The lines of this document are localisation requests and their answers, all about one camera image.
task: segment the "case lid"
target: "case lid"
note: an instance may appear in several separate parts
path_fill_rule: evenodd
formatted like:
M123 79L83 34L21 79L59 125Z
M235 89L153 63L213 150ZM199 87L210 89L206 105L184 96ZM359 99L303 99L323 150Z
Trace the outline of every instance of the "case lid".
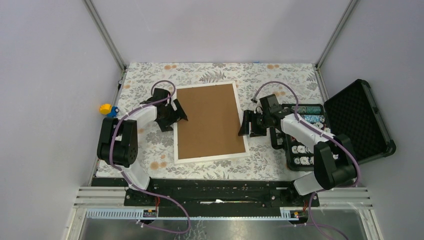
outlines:
M359 163L392 155L396 145L390 138L371 93L362 79L347 86L324 103L331 132L346 134Z

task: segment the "brown cork surface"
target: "brown cork surface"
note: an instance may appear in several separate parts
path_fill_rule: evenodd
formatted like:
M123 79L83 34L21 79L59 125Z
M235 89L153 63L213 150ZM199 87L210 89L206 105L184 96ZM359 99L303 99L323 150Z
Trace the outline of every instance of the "brown cork surface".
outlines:
M181 88L188 121L177 123L178 159L245 153L232 84Z

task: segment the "white picture frame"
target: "white picture frame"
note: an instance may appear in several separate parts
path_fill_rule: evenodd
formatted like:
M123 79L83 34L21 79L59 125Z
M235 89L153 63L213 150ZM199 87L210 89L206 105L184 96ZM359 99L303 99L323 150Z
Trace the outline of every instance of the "white picture frame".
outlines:
M232 89L234 90L235 103L237 105L238 118L240 120L240 125L241 125L242 120L243 120L243 111L242 111L242 107L240 106L239 94L237 93L237 87L236 87L236 83L234 81L210 82L210 83L202 83L202 84L177 86L176 89L178 90L178 89L188 89L188 88L201 88L201 87L226 85L226 84L228 84L228 85L231 84ZM173 95L172 99L173 100L178 99L177 98L177 91L175 91L175 94ZM177 122L174 123L172 127L173 127L174 163L176 165L178 165L178 164L204 163L204 162L213 162L213 161L221 161L221 160L231 160L231 159L247 158L247 157L250 156L248 138L247 138L247 136L243 136L243 143L244 143L244 151L245 152L179 159L178 158L178 124L177 124Z

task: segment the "black foam padding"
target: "black foam padding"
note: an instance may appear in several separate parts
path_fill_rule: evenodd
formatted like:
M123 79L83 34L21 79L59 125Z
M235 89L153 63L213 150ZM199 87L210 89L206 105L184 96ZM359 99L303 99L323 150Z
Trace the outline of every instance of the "black foam padding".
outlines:
M359 162L387 151L364 88L368 86L357 80L324 103L331 133L350 138Z

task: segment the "metal floor panel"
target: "metal floor panel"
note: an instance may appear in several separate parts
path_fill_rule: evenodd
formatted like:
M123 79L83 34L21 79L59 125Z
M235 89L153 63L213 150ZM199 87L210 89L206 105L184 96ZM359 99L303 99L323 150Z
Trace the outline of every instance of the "metal floor panel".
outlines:
M358 212L354 210L314 210L317 223L340 229L349 239L367 239ZM281 220L193 220L187 234L172 234L141 228L135 220L93 219L85 220L81 240L324 240L314 226L280 227L291 225ZM154 226L184 230L184 220L156 220ZM337 232L326 231L334 239L343 239Z

